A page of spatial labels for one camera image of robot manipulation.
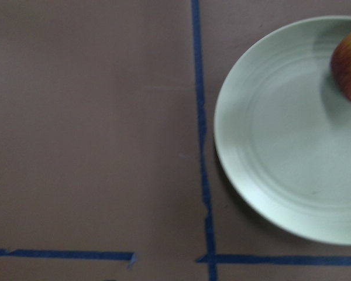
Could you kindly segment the light green plate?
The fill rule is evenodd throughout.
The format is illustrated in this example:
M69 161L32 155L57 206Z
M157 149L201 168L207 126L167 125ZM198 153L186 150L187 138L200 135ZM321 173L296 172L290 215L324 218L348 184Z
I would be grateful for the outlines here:
M351 16L281 27L225 79L214 139L223 170L255 211L306 239L351 245L351 102L331 55Z

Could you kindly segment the red yellow pomegranate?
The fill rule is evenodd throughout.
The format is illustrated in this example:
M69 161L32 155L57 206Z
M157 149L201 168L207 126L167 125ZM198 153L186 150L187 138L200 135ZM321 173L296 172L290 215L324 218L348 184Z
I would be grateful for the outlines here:
M351 32L334 50L331 71L343 95L351 101Z

